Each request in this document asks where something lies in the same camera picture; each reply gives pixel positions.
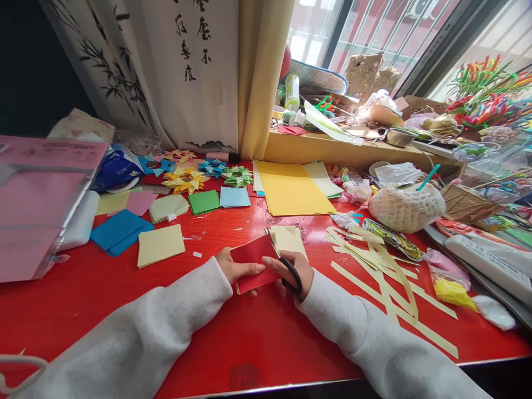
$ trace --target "red balloon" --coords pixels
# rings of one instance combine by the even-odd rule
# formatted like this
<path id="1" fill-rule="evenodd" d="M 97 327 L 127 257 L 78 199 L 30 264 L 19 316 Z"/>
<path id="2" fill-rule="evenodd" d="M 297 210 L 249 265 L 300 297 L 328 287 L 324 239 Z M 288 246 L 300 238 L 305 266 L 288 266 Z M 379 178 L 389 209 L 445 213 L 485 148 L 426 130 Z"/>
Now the red balloon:
<path id="1" fill-rule="evenodd" d="M 279 74 L 279 80 L 288 73 L 291 63 L 292 63 L 292 54 L 290 52 L 290 47 L 287 45 L 284 49 L 284 57 L 283 57 L 283 63 L 281 65 L 281 73 Z"/>

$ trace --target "mesh net bag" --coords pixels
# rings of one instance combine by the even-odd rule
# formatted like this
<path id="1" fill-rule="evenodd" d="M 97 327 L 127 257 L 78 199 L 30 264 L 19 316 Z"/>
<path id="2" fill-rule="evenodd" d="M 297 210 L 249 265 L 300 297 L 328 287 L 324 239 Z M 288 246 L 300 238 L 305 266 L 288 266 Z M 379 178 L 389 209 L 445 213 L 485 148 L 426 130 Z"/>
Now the mesh net bag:
<path id="1" fill-rule="evenodd" d="M 445 200 L 434 186 L 427 184 L 416 191 L 419 186 L 399 190 L 387 185 L 370 199 L 371 215 L 401 233 L 415 233 L 433 223 L 445 213 Z"/>

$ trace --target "green paper square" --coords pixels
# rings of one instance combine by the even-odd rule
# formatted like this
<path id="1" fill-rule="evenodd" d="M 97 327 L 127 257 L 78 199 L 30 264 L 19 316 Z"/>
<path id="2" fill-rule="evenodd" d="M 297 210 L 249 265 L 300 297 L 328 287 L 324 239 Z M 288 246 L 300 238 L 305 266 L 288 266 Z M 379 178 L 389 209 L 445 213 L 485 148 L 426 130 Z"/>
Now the green paper square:
<path id="1" fill-rule="evenodd" d="M 220 208 L 220 196 L 216 190 L 196 192 L 188 196 L 192 214 L 199 215 Z"/>

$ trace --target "curtain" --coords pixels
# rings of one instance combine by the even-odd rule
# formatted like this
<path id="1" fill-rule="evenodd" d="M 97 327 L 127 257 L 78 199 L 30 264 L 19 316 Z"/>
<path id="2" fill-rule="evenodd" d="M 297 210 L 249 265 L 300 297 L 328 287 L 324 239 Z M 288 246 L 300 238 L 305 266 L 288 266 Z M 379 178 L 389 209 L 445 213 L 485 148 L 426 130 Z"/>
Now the curtain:
<path id="1" fill-rule="evenodd" d="M 41 4 L 108 122 L 165 149 L 237 151 L 238 0 Z"/>
<path id="2" fill-rule="evenodd" d="M 264 157 L 294 3 L 239 3 L 238 143 L 245 159 Z"/>

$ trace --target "origami star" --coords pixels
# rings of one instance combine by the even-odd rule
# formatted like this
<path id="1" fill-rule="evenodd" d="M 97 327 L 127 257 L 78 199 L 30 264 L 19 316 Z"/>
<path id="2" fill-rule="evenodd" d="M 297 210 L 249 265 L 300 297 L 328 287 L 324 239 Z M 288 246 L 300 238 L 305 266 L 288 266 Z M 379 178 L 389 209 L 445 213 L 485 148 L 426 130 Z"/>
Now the origami star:
<path id="1" fill-rule="evenodd" d="M 137 155 L 137 159 L 140 162 L 140 166 L 142 167 L 142 171 L 149 175 L 153 173 L 156 177 L 159 177 L 164 172 L 171 172 L 173 168 L 173 162 L 165 159 L 161 159 L 159 161 L 160 156 L 153 156 L 153 154 L 148 154 L 145 157 Z M 161 162 L 161 166 L 159 168 L 150 168 L 148 167 L 148 163 L 150 162 Z"/>
<path id="2" fill-rule="evenodd" d="M 235 188 L 247 187 L 252 184 L 252 175 L 253 173 L 243 166 L 226 167 L 222 173 L 222 177 L 225 179 L 224 184 Z"/>
<path id="3" fill-rule="evenodd" d="M 166 151 L 165 158 L 173 162 L 185 163 L 186 161 L 192 161 L 192 159 L 197 158 L 197 156 L 188 150 L 173 150 L 171 152 Z"/>
<path id="4" fill-rule="evenodd" d="M 219 178 L 222 175 L 226 164 L 226 162 L 222 162 L 219 159 L 204 160 L 203 162 L 200 162 L 198 170 L 203 172 L 205 176 Z"/>
<path id="5" fill-rule="evenodd" d="M 200 190 L 203 188 L 205 178 L 203 172 L 198 172 L 193 168 L 183 169 L 176 167 L 173 173 L 166 173 L 165 177 L 167 181 L 163 181 L 163 185 L 173 188 L 174 194 L 182 192 L 188 192 L 192 194 L 194 190 Z"/>

